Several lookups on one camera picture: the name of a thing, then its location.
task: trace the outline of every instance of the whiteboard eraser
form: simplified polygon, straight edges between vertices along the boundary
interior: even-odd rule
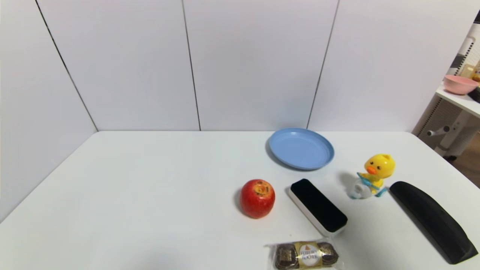
[[[347,216],[307,179],[293,183],[288,195],[324,236],[334,236],[347,224]]]

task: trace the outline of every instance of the blue ribbon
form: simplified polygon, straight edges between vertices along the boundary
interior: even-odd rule
[[[377,194],[375,194],[375,196],[376,196],[376,197],[380,197],[380,196],[382,196],[382,195],[385,193],[385,191],[387,191],[387,188],[386,188],[386,187],[384,187],[382,190],[380,190],[380,192],[378,192]]]
[[[359,172],[357,173],[357,175],[360,177],[360,180],[361,180],[362,184],[364,184],[364,185],[366,185],[366,186],[369,186],[369,187],[371,187],[371,188],[373,188],[373,189],[380,190],[380,188],[374,186],[374,185],[370,182],[370,180],[368,180],[367,178],[361,176]]]

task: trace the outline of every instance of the white shelf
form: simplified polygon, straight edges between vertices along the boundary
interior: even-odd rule
[[[480,118],[480,103],[474,101],[468,95],[460,96],[449,93],[445,91],[443,83],[438,87],[436,95]]]

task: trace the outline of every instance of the ferrero rocher chocolate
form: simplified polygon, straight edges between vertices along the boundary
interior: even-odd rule
[[[275,258],[275,267],[279,270],[297,269],[299,267],[294,244],[278,245]]]
[[[338,253],[329,242],[293,242],[276,245],[274,266],[278,270],[331,267]]]

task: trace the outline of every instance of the pink bowl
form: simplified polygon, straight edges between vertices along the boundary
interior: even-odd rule
[[[446,75],[444,79],[445,90],[457,95],[468,94],[478,86],[479,83],[465,77]]]

